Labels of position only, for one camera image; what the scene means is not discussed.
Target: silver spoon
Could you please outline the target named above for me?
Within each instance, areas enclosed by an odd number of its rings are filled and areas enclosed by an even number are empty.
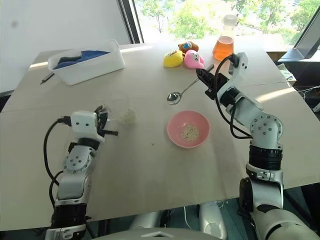
[[[214,69],[214,65],[210,65],[206,70],[210,72],[212,69]],[[187,91],[191,86],[193,86],[196,82],[198,82],[199,78],[194,80],[186,89],[184,89],[182,92],[170,92],[170,94],[166,97],[166,101],[170,105],[175,105],[180,102],[182,95]]]

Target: yellow toy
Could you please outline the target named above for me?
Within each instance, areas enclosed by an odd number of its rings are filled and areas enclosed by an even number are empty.
[[[166,68],[178,67],[184,61],[183,52],[174,50],[164,55],[163,65]]]

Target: window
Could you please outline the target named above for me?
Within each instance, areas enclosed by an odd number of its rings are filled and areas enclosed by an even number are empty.
[[[134,0],[145,43],[215,37],[224,15],[238,16],[235,35],[255,35],[267,48],[295,46],[320,0]]]

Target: pink toy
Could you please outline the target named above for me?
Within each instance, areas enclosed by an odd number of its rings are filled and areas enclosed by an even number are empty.
[[[194,126],[198,129],[198,137],[195,140],[186,140],[182,133],[188,126]],[[195,148],[204,143],[210,132],[208,119],[196,111],[181,111],[174,115],[167,126],[169,138],[176,145],[183,148]]]
[[[190,69],[204,69],[205,60],[195,50],[188,50],[184,56],[184,64]]]

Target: floor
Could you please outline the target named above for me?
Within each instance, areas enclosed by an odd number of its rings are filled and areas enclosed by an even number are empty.
[[[308,213],[308,207],[305,203],[303,194],[300,187],[295,187],[286,190],[302,208]],[[293,208],[293,206],[284,198],[284,209],[295,213],[298,217],[304,220],[301,215]],[[228,239],[229,240],[255,240],[255,236],[252,232],[251,226],[248,221],[243,220],[241,216],[237,214],[238,202],[237,199],[229,199],[224,202],[221,208],[221,213],[226,224]],[[190,227],[198,231],[199,224],[197,218],[197,207],[196,205],[190,205],[186,207],[186,217]],[[110,221],[109,229],[111,233],[125,231],[129,228],[134,216],[114,218]],[[90,222],[90,226],[95,234],[98,233],[98,222]],[[174,208],[171,212],[171,219],[168,225],[170,228],[185,228],[187,225],[184,220],[184,209],[182,207]],[[2,240],[43,240],[45,236],[45,228],[38,229],[25,229],[25,230],[15,230],[7,231],[2,233]],[[91,239],[88,233],[83,238],[83,240]]]

